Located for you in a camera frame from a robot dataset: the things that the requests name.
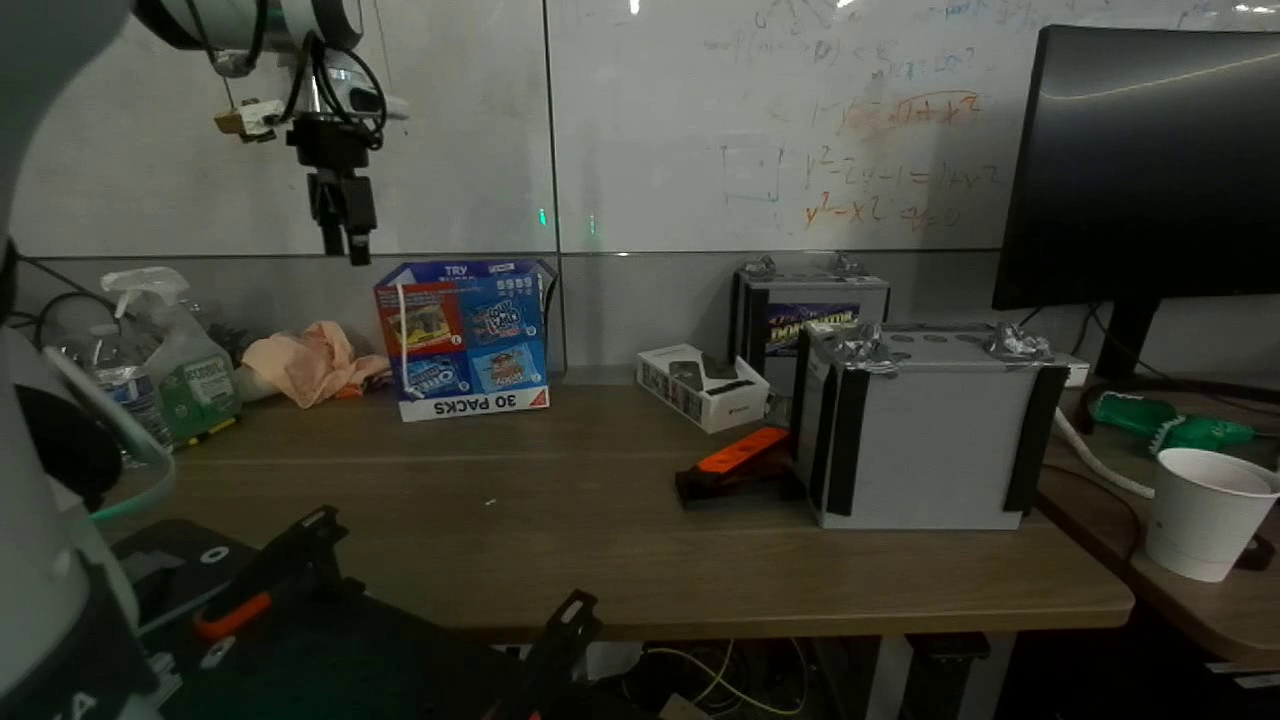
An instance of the desk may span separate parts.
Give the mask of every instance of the desk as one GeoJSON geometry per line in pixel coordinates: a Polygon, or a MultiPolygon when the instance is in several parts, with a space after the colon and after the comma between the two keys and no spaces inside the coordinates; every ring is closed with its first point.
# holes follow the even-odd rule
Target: desk
{"type": "Polygon", "coordinates": [[[485,642],[536,635],[573,588],[604,639],[869,635],[1124,624],[1133,596],[1039,515],[1018,532],[820,530],[799,503],[684,512],[709,437],[637,387],[549,410],[403,424],[388,395],[248,407],[184,451],[184,516],[261,544],[316,505],[376,597],[485,642]]]}
{"type": "MultiPolygon", "coordinates": [[[[1194,396],[1164,396],[1181,413],[1203,413],[1252,423],[1276,432],[1277,420],[1236,411],[1194,396]]],[[[1075,397],[1062,407],[1075,406],[1075,397]]],[[[1156,464],[1139,452],[1142,443],[1115,428],[1098,427],[1085,436],[1089,447],[1107,466],[1149,484],[1156,464]]],[[[1274,466],[1274,442],[1258,441],[1233,450],[1263,466],[1274,466]]],[[[1055,436],[1046,460],[1089,474],[1065,441],[1055,436]]],[[[1133,521],[1120,503],[1091,483],[1046,470],[1041,475],[1039,509],[1062,527],[1100,561],[1125,577],[1140,597],[1155,606],[1183,633],[1204,650],[1225,660],[1249,665],[1280,664],[1280,560],[1263,573],[1233,571],[1222,583],[1199,583],[1175,575],[1152,562],[1139,548],[1133,568],[1125,570],[1124,552],[1133,539],[1133,521]]],[[[1126,502],[1146,524],[1149,501],[1124,493],[1126,502]]],[[[1280,544],[1280,514],[1272,510],[1262,536],[1280,544]]]]}

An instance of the plastic bottle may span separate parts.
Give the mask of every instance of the plastic bottle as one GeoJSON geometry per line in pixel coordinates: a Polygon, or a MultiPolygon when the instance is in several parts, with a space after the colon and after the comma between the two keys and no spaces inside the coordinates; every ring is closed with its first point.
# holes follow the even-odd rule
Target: plastic bottle
{"type": "Polygon", "coordinates": [[[102,290],[122,293],[118,318],[132,307],[164,334],[143,368],[159,384],[160,410],[178,442],[219,429],[241,411],[230,356],[179,302],[188,287],[172,268],[102,275],[102,290]]]}
{"type": "Polygon", "coordinates": [[[128,351],[115,325],[95,325],[90,334],[93,350],[86,359],[88,373],[102,392],[128,410],[151,437],[165,448],[172,448],[173,434],[160,411],[159,391],[142,368],[142,359],[128,351]]]}

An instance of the yellow cable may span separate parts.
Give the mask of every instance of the yellow cable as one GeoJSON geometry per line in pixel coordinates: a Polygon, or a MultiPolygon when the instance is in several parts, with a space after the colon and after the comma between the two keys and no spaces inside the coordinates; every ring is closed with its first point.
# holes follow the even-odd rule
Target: yellow cable
{"type": "Polygon", "coordinates": [[[804,651],[800,650],[800,643],[797,643],[795,638],[787,638],[787,639],[790,639],[791,644],[795,646],[795,648],[796,648],[796,655],[800,657],[800,673],[804,676],[804,694],[800,696],[800,705],[797,705],[792,710],[778,710],[777,707],[771,707],[771,706],[764,705],[763,702],[760,702],[760,701],[758,701],[758,700],[748,696],[742,691],[740,691],[740,689],[735,688],[733,685],[726,683],[724,679],[718,673],[716,673],[714,670],[712,670],[707,665],[703,665],[701,660],[698,660],[692,655],[689,655],[687,652],[681,652],[678,650],[673,650],[673,648],[669,648],[669,647],[653,647],[653,648],[649,648],[649,650],[646,650],[644,652],[645,652],[645,655],[649,655],[649,653],[654,653],[654,655],[675,655],[676,657],[684,657],[686,661],[692,662],[695,666],[698,666],[703,673],[707,673],[708,675],[710,675],[712,678],[716,679],[716,683],[713,683],[712,687],[714,687],[717,684],[724,685],[726,691],[728,691],[730,693],[737,696],[739,700],[741,700],[742,702],[745,702],[748,705],[751,705],[754,707],[758,707],[759,710],[763,710],[763,711],[773,714],[773,715],[781,715],[783,717],[790,717],[790,716],[794,716],[794,715],[800,715],[800,712],[804,710],[805,701],[809,700],[809,664],[804,659],[804,651]]]}
{"type": "Polygon", "coordinates": [[[703,698],[709,696],[710,692],[716,689],[716,685],[721,683],[721,678],[724,676],[724,670],[728,670],[728,659],[731,655],[733,655],[733,638],[730,638],[728,647],[724,648],[724,662],[721,662],[721,671],[716,673],[716,676],[712,678],[712,684],[707,685],[705,691],[698,693],[698,697],[692,700],[694,705],[701,702],[703,698]]]}

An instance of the spray bottle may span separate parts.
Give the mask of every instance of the spray bottle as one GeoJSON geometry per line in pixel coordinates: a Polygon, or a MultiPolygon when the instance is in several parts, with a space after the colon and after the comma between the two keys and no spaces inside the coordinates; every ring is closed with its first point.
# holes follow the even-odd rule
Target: spray bottle
{"type": "Polygon", "coordinates": [[[164,332],[143,368],[160,386],[164,421],[175,441],[220,429],[241,410],[232,359],[178,302],[189,287],[172,268],[141,268],[102,275],[102,290],[119,292],[115,316],[133,310],[164,332]]]}

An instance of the pink cloth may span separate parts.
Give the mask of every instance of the pink cloth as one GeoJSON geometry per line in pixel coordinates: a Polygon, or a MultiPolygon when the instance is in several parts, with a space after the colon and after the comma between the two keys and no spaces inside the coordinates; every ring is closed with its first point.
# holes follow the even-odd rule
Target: pink cloth
{"type": "Polygon", "coordinates": [[[347,333],[332,320],[314,323],[302,337],[275,333],[260,340],[244,351],[244,364],[298,407],[311,407],[335,395],[362,395],[366,382],[390,373],[384,355],[357,359],[347,333]]]}

